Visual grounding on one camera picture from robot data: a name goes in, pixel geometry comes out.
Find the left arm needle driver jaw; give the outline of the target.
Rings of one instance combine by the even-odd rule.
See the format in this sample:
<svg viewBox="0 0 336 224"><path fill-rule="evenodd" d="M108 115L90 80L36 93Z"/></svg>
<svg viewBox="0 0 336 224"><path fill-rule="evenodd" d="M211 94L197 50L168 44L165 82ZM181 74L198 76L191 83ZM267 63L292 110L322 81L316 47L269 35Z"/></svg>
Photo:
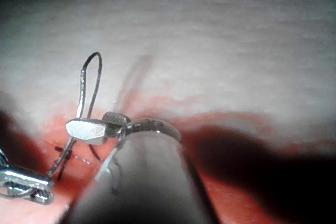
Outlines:
<svg viewBox="0 0 336 224"><path fill-rule="evenodd" d="M24 199L41 205L50 205L54 201L54 196L47 190L8 188L7 192L1 193L5 199Z"/></svg>
<svg viewBox="0 0 336 224"><path fill-rule="evenodd" d="M18 187L21 190L51 190L53 179L46 175L26 169L1 169L1 186L8 189Z"/></svg>

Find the right arm needle driver jaw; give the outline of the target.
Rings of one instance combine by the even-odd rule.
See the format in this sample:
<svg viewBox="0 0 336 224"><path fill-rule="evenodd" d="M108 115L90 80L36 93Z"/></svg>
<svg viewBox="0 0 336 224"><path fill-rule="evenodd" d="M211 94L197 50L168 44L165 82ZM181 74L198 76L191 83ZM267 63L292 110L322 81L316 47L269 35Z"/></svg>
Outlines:
<svg viewBox="0 0 336 224"><path fill-rule="evenodd" d="M128 116L111 111L106 112L103 115L102 120L106 124L104 137L108 138L118 137L121 129L131 122L131 119Z"/></svg>
<svg viewBox="0 0 336 224"><path fill-rule="evenodd" d="M65 125L68 135L86 144L101 145L106 142L107 125L97 119L72 119Z"/></svg>

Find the right arm needle driver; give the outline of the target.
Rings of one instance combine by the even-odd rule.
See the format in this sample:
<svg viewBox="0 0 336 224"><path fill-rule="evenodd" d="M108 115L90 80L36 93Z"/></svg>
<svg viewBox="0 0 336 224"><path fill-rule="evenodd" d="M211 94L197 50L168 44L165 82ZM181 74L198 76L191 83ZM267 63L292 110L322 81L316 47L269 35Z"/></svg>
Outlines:
<svg viewBox="0 0 336 224"><path fill-rule="evenodd" d="M129 122L118 131L117 138L120 141L126 136L137 132L154 132L156 134L164 134L172 137L179 143L182 142L181 133L177 128L167 121L156 118L140 118Z"/></svg>

